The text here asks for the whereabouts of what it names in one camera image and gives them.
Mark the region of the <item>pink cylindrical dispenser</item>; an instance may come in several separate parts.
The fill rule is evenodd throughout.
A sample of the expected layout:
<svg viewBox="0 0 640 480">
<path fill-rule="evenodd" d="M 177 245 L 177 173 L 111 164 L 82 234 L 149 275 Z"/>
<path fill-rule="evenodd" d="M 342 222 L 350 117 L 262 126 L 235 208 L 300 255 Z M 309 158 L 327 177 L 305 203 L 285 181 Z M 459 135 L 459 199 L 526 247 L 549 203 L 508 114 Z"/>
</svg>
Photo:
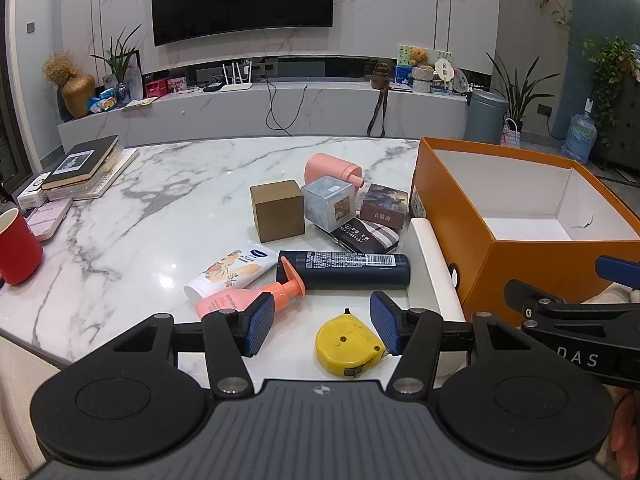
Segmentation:
<svg viewBox="0 0 640 480">
<path fill-rule="evenodd" d="M 357 190 L 360 190 L 364 185 L 360 166 L 324 153 L 312 155 L 305 165 L 305 183 L 309 184 L 324 176 L 331 176 L 338 180 L 349 182 Z"/>
</svg>

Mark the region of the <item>brown cardboard cube box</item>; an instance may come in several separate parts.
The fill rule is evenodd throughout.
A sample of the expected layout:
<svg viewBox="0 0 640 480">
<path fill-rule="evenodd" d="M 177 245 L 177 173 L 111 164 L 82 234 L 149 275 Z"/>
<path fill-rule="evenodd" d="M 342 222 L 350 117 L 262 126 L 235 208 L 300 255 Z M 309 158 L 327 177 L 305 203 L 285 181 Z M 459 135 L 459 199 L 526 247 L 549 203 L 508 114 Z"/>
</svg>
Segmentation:
<svg viewBox="0 0 640 480">
<path fill-rule="evenodd" d="M 261 242 L 305 234 L 304 196 L 295 180 L 251 186 L 250 199 Z"/>
</svg>

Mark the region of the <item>floor plant by bin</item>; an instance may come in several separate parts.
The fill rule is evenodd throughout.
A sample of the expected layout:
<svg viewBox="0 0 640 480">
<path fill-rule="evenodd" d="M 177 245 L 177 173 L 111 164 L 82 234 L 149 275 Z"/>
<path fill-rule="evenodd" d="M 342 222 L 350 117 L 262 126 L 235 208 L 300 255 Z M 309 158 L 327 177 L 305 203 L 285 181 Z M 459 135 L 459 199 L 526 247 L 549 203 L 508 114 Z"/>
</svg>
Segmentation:
<svg viewBox="0 0 640 480">
<path fill-rule="evenodd" d="M 517 68 L 508 70 L 506 63 L 500 55 L 486 53 L 492 68 L 498 76 L 500 87 L 496 88 L 499 96 L 506 99 L 508 103 L 508 117 L 516 123 L 519 129 L 524 125 L 526 110 L 535 101 L 552 98 L 549 92 L 537 91 L 536 88 L 544 81 L 555 79 L 560 73 L 551 73 L 541 77 L 535 76 L 535 70 L 539 63 L 539 58 L 535 58 L 524 75 L 518 72 Z"/>
</svg>

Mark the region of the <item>teddy bear picture items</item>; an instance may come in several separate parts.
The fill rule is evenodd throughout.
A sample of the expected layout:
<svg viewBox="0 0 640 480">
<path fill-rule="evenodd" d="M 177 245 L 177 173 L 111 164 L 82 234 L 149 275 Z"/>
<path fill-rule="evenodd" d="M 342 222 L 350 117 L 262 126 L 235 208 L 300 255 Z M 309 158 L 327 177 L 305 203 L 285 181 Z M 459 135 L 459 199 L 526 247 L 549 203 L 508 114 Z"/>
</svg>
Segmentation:
<svg viewBox="0 0 640 480">
<path fill-rule="evenodd" d="M 414 93 L 460 94 L 469 92 L 469 81 L 454 67 L 451 52 L 400 44 L 397 48 L 394 83 Z"/>
</svg>

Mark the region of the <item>black plaid pouch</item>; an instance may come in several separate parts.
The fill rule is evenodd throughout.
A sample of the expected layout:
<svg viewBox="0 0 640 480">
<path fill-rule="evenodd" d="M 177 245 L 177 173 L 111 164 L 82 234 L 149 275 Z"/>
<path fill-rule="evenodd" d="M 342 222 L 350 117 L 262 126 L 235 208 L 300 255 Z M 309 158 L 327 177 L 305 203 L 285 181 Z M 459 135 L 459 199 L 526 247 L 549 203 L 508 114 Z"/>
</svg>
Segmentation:
<svg viewBox="0 0 640 480">
<path fill-rule="evenodd" d="M 387 254 L 399 244 L 399 233 L 388 226 L 352 218 L 330 233 L 335 243 L 355 254 Z"/>
</svg>

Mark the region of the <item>dark blue spray can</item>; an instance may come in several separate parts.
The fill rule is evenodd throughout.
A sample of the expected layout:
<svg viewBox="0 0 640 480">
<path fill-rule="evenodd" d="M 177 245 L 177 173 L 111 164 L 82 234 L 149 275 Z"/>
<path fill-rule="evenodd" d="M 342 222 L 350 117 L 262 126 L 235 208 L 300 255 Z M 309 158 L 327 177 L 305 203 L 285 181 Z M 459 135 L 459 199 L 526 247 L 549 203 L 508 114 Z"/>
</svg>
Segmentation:
<svg viewBox="0 0 640 480">
<path fill-rule="evenodd" d="M 288 279 L 283 258 L 292 264 L 309 290 L 406 289 L 411 278 L 410 262 L 405 255 L 282 250 L 277 264 L 280 283 Z"/>
</svg>

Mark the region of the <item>hanging vine plant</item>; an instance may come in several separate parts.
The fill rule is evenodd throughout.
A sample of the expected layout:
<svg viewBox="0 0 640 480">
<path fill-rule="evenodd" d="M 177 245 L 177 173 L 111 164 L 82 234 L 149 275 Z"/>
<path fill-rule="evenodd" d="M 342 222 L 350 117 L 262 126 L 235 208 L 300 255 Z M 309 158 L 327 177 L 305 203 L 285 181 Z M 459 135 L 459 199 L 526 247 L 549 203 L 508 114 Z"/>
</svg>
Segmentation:
<svg viewBox="0 0 640 480">
<path fill-rule="evenodd" d="M 570 118 L 591 100 L 600 142 L 610 144 L 613 134 L 620 130 L 618 108 L 624 85 L 636 76 L 639 0 L 537 1 L 566 51 L 551 135 L 559 139 L 565 136 Z"/>
</svg>

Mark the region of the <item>white hand cream tube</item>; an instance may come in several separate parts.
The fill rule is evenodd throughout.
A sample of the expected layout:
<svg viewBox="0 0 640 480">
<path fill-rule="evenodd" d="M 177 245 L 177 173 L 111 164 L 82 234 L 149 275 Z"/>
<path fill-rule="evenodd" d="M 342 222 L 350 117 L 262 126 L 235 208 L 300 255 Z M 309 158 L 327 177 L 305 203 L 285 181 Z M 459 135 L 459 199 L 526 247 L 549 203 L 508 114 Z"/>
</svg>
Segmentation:
<svg viewBox="0 0 640 480">
<path fill-rule="evenodd" d="M 247 242 L 210 264 L 183 286 L 192 306 L 226 288 L 245 288 L 277 263 L 278 254 L 254 242 Z"/>
</svg>

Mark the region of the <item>clear plastic cube box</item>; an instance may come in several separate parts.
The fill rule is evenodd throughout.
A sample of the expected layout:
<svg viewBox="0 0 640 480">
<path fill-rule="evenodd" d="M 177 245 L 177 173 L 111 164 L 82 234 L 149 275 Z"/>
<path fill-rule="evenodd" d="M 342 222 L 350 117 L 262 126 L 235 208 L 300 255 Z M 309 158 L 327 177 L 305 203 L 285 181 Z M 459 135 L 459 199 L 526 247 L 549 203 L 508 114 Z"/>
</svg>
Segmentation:
<svg viewBox="0 0 640 480">
<path fill-rule="evenodd" d="M 323 176 L 301 189 L 305 218 L 331 233 L 356 216 L 356 188 L 349 182 Z"/>
</svg>

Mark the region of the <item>grey trash bin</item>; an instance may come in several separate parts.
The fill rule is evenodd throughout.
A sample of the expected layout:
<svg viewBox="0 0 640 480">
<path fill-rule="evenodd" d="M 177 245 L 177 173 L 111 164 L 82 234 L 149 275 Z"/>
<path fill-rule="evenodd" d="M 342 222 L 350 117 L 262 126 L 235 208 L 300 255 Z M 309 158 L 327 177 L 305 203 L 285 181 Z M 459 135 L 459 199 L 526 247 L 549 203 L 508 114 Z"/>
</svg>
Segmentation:
<svg viewBox="0 0 640 480">
<path fill-rule="evenodd" d="M 508 101 L 497 93 L 480 89 L 468 97 L 468 111 L 463 139 L 472 142 L 499 144 Z"/>
</svg>

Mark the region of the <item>yellow tape measure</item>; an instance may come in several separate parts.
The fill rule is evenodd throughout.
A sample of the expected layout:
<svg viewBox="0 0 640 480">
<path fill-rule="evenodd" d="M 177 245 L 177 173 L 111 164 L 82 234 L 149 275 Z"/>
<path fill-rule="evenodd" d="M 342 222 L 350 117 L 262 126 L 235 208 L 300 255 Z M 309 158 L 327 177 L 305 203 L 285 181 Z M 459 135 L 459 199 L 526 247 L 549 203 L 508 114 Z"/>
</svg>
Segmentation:
<svg viewBox="0 0 640 480">
<path fill-rule="evenodd" d="M 349 309 L 318 329 L 314 350 L 328 373 L 352 378 L 377 366 L 387 353 L 380 337 Z"/>
</svg>

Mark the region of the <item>white small box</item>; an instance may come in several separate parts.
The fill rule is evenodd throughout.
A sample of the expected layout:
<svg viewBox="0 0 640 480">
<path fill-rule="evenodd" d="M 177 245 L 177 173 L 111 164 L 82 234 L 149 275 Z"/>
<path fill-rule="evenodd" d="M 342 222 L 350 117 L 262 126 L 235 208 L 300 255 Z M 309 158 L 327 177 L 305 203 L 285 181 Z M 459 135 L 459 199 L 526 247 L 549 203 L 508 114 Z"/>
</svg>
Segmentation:
<svg viewBox="0 0 640 480">
<path fill-rule="evenodd" d="M 49 177 L 48 172 L 35 177 L 24 190 L 17 195 L 17 203 L 21 210 L 31 210 L 41 207 L 46 201 L 47 196 L 43 191 L 43 182 Z"/>
</svg>

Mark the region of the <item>stack of books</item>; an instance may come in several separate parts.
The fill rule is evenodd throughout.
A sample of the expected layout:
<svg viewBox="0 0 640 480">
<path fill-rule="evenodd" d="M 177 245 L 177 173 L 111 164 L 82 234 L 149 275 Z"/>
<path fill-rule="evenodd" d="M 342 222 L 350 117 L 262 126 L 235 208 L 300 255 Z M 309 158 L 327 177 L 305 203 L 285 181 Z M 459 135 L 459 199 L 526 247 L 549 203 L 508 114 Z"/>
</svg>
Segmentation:
<svg viewBox="0 0 640 480">
<path fill-rule="evenodd" d="M 96 173 L 87 181 L 52 188 L 44 192 L 48 200 L 94 200 L 101 197 L 122 172 L 138 157 L 137 148 L 114 148 Z"/>
</svg>

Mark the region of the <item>snack bags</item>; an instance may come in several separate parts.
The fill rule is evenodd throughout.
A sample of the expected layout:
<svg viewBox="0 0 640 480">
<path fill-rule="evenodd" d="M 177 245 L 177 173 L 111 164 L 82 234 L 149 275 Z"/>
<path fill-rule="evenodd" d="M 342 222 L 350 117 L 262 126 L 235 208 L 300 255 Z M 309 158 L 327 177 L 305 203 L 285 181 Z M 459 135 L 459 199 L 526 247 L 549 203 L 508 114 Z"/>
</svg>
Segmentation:
<svg viewBox="0 0 640 480">
<path fill-rule="evenodd" d="M 118 107 L 116 88 L 103 90 L 98 96 L 88 99 L 87 110 L 91 114 L 98 114 L 114 110 Z"/>
</svg>

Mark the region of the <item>pink pump bottle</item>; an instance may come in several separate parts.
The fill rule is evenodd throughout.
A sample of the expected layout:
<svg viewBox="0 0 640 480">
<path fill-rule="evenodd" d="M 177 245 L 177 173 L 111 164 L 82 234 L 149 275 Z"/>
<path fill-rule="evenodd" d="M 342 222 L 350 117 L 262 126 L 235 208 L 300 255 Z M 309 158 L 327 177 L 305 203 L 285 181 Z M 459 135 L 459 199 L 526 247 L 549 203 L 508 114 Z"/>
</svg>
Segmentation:
<svg viewBox="0 0 640 480">
<path fill-rule="evenodd" d="M 306 295 L 306 287 L 303 279 L 299 276 L 288 258 L 280 259 L 282 269 L 285 272 L 286 282 L 273 282 L 261 289 L 237 289 L 226 288 L 221 292 L 216 292 L 212 296 L 202 299 L 195 306 L 195 312 L 199 318 L 209 312 L 221 310 L 245 311 L 250 304 L 263 292 L 269 292 L 274 301 L 274 310 L 282 311 L 294 297 Z"/>
</svg>

